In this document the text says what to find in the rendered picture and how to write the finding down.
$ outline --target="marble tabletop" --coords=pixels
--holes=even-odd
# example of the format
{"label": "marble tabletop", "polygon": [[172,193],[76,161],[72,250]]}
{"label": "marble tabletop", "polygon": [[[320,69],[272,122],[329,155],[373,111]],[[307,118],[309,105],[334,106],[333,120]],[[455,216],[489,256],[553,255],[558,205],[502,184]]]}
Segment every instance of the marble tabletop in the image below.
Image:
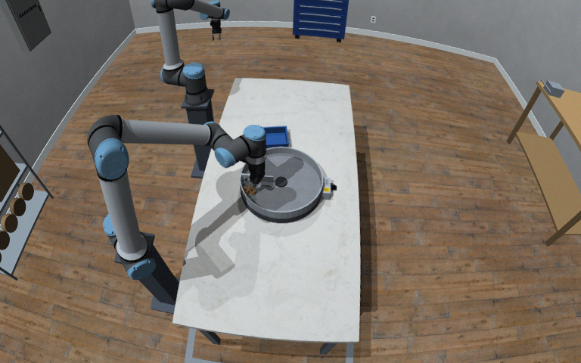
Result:
{"label": "marble tabletop", "polygon": [[264,221],[240,197],[244,168],[208,160],[172,322],[271,340],[359,341],[359,188],[348,85],[236,79],[221,122],[287,126],[291,147],[337,186],[307,217]]}

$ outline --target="blue tray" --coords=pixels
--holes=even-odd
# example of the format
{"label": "blue tray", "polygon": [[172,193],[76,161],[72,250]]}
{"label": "blue tray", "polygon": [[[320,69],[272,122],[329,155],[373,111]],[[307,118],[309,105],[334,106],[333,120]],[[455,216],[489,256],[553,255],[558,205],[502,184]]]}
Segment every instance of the blue tray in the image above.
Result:
{"label": "blue tray", "polygon": [[265,127],[266,131],[266,148],[269,147],[288,147],[288,128],[286,126]]}

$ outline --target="blue joint cap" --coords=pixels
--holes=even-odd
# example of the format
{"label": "blue joint cap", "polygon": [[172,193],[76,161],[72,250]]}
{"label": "blue joint cap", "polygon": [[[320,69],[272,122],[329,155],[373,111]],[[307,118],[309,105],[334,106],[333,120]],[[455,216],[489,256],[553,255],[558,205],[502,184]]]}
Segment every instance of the blue joint cap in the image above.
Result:
{"label": "blue joint cap", "polygon": [[186,64],[184,69],[182,69],[182,73],[184,73],[184,76],[189,79],[199,79],[206,74],[204,72],[204,66],[202,66],[201,63]]}
{"label": "blue joint cap", "polygon": [[108,237],[116,236],[114,233],[114,228],[112,227],[112,219],[110,219],[110,214],[106,216],[106,219],[104,219],[104,232],[106,232]]}
{"label": "blue joint cap", "polygon": [[262,126],[250,125],[244,129],[244,137],[252,141],[264,141],[266,130]]}
{"label": "blue joint cap", "polygon": [[128,277],[132,280],[141,280],[142,278],[147,278],[154,272],[157,268],[157,264],[154,259],[145,259],[140,263],[132,266],[126,271]]}
{"label": "blue joint cap", "polygon": [[230,153],[230,151],[223,147],[215,150],[215,157],[217,158],[217,161],[219,161],[219,165],[225,168],[233,166],[237,162],[235,161],[235,157]]}
{"label": "blue joint cap", "polygon": [[108,180],[121,178],[128,169],[128,151],[116,138],[103,140],[95,151],[95,167],[99,175]]}

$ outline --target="table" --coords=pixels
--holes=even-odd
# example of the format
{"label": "table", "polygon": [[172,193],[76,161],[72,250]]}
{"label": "table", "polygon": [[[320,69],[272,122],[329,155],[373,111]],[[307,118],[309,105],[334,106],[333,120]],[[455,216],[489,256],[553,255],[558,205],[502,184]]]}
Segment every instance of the table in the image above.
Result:
{"label": "table", "polygon": [[323,342],[323,354],[333,343],[347,343],[346,361],[352,362],[353,344],[359,341],[361,260],[349,86],[236,79],[220,125],[234,138],[251,124],[287,126],[291,147],[310,155],[337,191],[304,219],[266,222],[240,197],[244,164],[226,169],[211,155],[172,322],[190,327],[190,361],[200,361],[192,358],[194,332],[200,329]]}

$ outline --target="electrical panel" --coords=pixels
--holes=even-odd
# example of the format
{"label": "electrical panel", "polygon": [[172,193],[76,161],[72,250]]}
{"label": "electrical panel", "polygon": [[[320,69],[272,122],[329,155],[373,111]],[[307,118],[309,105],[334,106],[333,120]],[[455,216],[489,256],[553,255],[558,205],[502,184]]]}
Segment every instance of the electrical panel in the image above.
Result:
{"label": "electrical panel", "polygon": [[32,51],[51,31],[39,0],[0,0],[15,36],[25,49]]}

